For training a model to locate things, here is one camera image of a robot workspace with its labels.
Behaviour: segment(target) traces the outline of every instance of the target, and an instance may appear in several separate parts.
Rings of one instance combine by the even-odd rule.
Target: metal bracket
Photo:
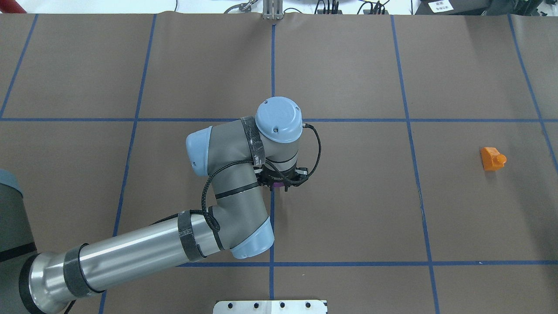
[[[258,300],[220,301],[213,307],[213,314],[327,314],[326,300]]]
[[[263,0],[263,19],[283,19],[283,0]]]

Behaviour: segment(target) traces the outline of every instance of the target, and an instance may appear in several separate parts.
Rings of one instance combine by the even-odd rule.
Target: light blue joint cap
[[[277,143],[291,143],[302,134],[302,112],[286,97],[271,97],[259,105],[256,125],[268,139]]]
[[[16,176],[13,175],[11,172],[0,169],[0,184],[4,184],[16,189],[21,194],[21,196],[23,196],[23,191],[21,190],[20,185],[17,183]]]
[[[266,221],[252,233],[246,240],[230,250],[237,259],[251,258],[267,251],[275,241],[271,220],[267,217]]]
[[[208,175],[209,137],[211,137],[212,127],[194,132],[186,138],[190,165],[200,177]]]

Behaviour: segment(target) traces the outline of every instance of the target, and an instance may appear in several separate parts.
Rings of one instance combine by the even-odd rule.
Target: red object
[[[16,0],[0,0],[2,13],[27,13]]]

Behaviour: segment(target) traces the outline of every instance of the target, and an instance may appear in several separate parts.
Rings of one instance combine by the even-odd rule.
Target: black cable
[[[232,163],[226,164],[224,166],[222,166],[221,168],[215,170],[208,178],[208,180],[205,182],[205,186],[204,186],[204,190],[201,193],[201,211],[202,211],[202,215],[204,215],[205,218],[205,222],[207,222],[208,226],[213,230],[213,231],[219,231],[221,230],[221,226],[219,226],[219,223],[217,222],[217,220],[215,219],[215,217],[213,217],[213,215],[210,215],[208,212],[208,209],[206,207],[205,204],[205,199],[207,197],[208,194],[208,189],[209,189],[209,185],[211,184],[211,181],[213,180],[213,178],[215,178],[215,176],[217,174],[219,174],[221,171],[225,170],[228,167],[232,167],[234,165],[240,165],[240,164],[248,164],[251,163],[253,160],[252,159],[244,159],[244,160],[237,160],[237,161],[233,161]]]
[[[320,5],[320,2],[324,4],[324,13],[325,13],[325,1],[324,0],[318,0],[318,2],[316,2],[316,8],[314,9],[314,14],[318,13],[318,5]]]
[[[297,11],[297,12],[299,12],[299,13],[302,13],[302,12],[300,12],[300,10],[297,9],[297,8],[286,8],[285,10],[283,10],[283,13],[285,13],[287,10],[295,10],[295,11]]]
[[[230,11],[232,11],[232,10],[234,10],[234,9],[239,9],[240,7],[241,7],[241,5],[235,4],[235,5],[233,5],[232,7],[226,9],[225,12],[223,12],[223,13],[224,13],[224,14],[227,14],[227,13],[229,13]]]
[[[364,1],[364,3],[360,6],[360,8],[358,8],[358,12],[357,14],[360,13],[360,10],[362,10],[362,7],[364,7],[365,4],[370,3],[370,11],[372,11],[373,7],[374,7],[374,2],[370,2],[370,1]]]
[[[157,220],[156,222],[150,224],[150,226],[152,226],[152,225],[154,225],[154,224],[156,224],[156,223],[159,223],[159,222],[171,220],[171,219],[176,218],[176,217],[178,217],[178,214],[177,214],[177,213],[176,213],[176,214],[173,214],[173,215],[170,215],[169,217],[165,217],[165,218],[163,218],[163,219]]]
[[[266,159],[266,165],[269,165],[275,172],[277,172],[279,174],[279,176],[281,177],[281,179],[291,183],[291,184],[303,184],[304,182],[308,181],[308,179],[310,179],[310,176],[314,173],[314,171],[316,171],[316,168],[318,167],[318,164],[320,163],[320,157],[321,157],[321,140],[320,140],[320,136],[318,135],[318,131],[316,131],[316,128],[313,125],[309,125],[308,123],[305,123],[302,127],[307,128],[307,129],[311,129],[312,131],[314,131],[314,134],[316,135],[316,139],[318,140],[318,156],[316,157],[316,164],[314,165],[314,167],[312,168],[312,171],[308,174],[308,176],[303,179],[303,180],[291,180],[289,178],[287,178],[284,174],[281,173],[281,171],[279,171],[279,169],[277,169],[277,167],[272,164],[269,160]]]
[[[68,314],[70,313],[71,307],[74,306],[75,300],[73,300],[72,302],[70,302],[70,304],[68,305],[68,307],[66,308],[66,311],[64,311],[64,314]]]

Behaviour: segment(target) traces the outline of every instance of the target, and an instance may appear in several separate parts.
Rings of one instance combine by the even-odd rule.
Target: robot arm
[[[72,300],[221,250],[230,249],[239,259],[266,251],[274,237],[257,187],[286,189],[307,180],[306,169],[296,167],[302,128],[299,107],[290,99],[272,97],[260,105],[255,117],[189,135],[191,165],[197,175],[209,175],[201,210],[183,211],[61,254],[37,254],[34,245],[23,250],[12,245],[33,243],[33,238],[21,190],[14,178],[5,176],[8,179],[0,181],[0,215],[15,228],[1,234],[9,247],[0,248],[0,303],[9,313],[58,313]],[[209,183],[217,204],[205,208]]]

